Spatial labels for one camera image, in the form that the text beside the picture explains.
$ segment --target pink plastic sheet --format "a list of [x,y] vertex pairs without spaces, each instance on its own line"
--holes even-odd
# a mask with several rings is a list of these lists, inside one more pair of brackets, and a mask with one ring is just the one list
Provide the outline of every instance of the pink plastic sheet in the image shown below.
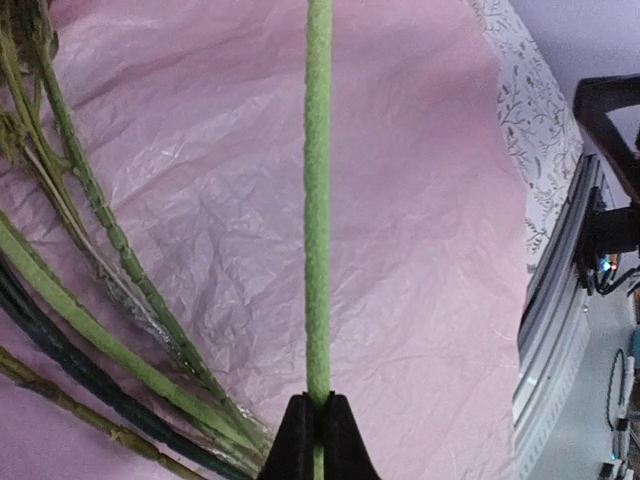
[[[133,248],[222,383],[276,428],[305,388],[306,2],[53,8],[56,70]],[[498,61],[462,2],[335,10],[333,387],[385,480],[509,478],[525,192],[496,120]],[[161,363],[34,182],[1,165],[3,210],[101,321]],[[4,314],[0,328],[11,352],[109,412]],[[0,479],[172,478],[3,377],[0,411]]]

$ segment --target pink surface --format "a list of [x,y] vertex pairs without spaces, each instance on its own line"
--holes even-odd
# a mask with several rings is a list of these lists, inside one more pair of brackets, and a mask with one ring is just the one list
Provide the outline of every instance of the pink surface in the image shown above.
[[[54,2],[56,69],[121,225],[222,383],[274,428],[305,388],[305,9]],[[497,60],[462,2],[335,9],[333,386],[385,480],[508,478],[525,192],[498,129]],[[2,208],[101,321],[160,361],[33,182],[2,169]],[[77,391],[4,314],[0,328]],[[4,379],[0,411],[0,479],[171,478]]]

